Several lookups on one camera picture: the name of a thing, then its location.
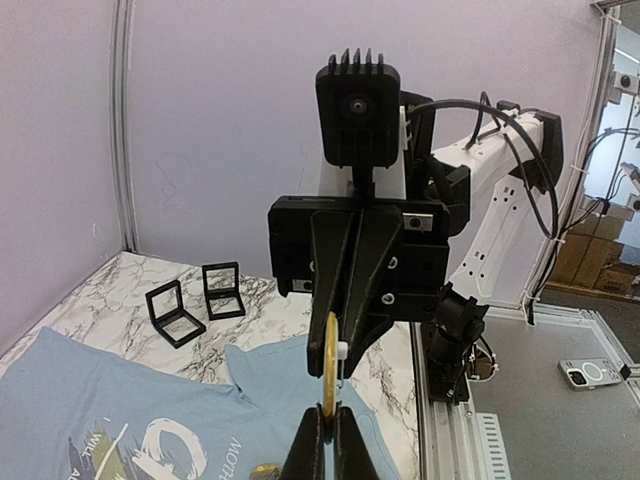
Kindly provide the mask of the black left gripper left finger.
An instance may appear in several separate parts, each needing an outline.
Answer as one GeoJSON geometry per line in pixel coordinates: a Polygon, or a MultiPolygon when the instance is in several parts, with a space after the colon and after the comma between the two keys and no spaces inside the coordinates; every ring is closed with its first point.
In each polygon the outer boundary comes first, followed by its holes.
{"type": "Polygon", "coordinates": [[[291,444],[280,480],[325,479],[325,418],[320,404],[308,408],[291,444]]]}

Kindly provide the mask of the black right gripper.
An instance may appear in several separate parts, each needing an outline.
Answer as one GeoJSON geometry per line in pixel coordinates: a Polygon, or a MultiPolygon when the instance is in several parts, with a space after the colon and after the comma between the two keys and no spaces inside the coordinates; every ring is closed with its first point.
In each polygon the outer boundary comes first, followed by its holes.
{"type": "Polygon", "coordinates": [[[392,321],[434,310],[449,256],[447,208],[423,200],[283,196],[268,213],[272,272],[281,295],[309,293],[308,373],[324,373],[327,318],[342,315],[349,378],[392,321]]]}

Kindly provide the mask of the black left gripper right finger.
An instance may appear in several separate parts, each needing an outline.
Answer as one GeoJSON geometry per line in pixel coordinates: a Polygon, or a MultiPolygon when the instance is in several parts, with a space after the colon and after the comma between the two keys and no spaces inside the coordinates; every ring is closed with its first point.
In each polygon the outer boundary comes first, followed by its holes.
{"type": "Polygon", "coordinates": [[[338,405],[333,418],[334,478],[379,480],[353,411],[338,405]]]}

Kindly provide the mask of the round white brooch badge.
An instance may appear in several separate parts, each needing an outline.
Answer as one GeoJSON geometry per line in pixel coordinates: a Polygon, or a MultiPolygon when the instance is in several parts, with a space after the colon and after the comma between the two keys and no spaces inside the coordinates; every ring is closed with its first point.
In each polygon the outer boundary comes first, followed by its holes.
{"type": "Polygon", "coordinates": [[[250,473],[250,480],[278,480],[281,469],[276,464],[261,464],[254,467],[250,473]]]}

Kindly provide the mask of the black brooch box lid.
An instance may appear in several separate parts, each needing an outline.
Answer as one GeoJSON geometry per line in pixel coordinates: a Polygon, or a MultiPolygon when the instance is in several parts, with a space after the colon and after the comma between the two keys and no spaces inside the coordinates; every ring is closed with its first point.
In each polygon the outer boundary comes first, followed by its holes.
{"type": "Polygon", "coordinates": [[[208,318],[217,320],[242,317],[246,309],[240,295],[240,270],[237,261],[207,264],[201,267],[208,318]]]}

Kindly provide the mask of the black brooch box base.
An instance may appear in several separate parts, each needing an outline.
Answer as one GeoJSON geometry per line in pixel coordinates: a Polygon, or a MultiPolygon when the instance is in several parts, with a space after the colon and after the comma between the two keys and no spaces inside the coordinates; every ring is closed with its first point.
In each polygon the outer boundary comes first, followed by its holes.
{"type": "Polygon", "coordinates": [[[206,332],[205,325],[184,308],[182,287],[179,280],[172,280],[151,291],[148,291],[145,294],[145,300],[149,319],[153,328],[174,349],[181,348],[182,346],[193,341],[206,332]],[[170,307],[169,310],[165,313],[157,314],[154,301],[158,300],[161,295],[167,292],[171,292],[174,294],[175,305],[170,307]],[[181,320],[187,321],[193,327],[193,329],[180,338],[174,338],[169,331],[169,327],[181,320]]]}

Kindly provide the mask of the light blue printed t-shirt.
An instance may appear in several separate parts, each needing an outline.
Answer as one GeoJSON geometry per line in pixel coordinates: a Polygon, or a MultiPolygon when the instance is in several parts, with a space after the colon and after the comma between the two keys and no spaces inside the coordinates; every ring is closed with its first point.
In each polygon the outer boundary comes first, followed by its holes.
{"type": "Polygon", "coordinates": [[[225,349],[231,383],[164,374],[51,329],[1,379],[5,479],[246,479],[282,465],[322,383],[306,340],[225,349]]]}

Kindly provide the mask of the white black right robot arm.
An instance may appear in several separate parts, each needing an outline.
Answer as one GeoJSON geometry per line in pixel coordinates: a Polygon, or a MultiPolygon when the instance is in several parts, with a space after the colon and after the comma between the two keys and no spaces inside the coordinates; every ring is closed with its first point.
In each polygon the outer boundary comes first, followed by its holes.
{"type": "Polygon", "coordinates": [[[505,253],[540,197],[556,199],[564,148],[558,115],[464,100],[495,126],[432,150],[435,114],[447,107],[409,111],[406,198],[283,196],[269,210],[278,290],[312,299],[306,362],[315,378],[350,377],[395,323],[412,322],[429,400],[469,399],[472,353],[505,253]]]}

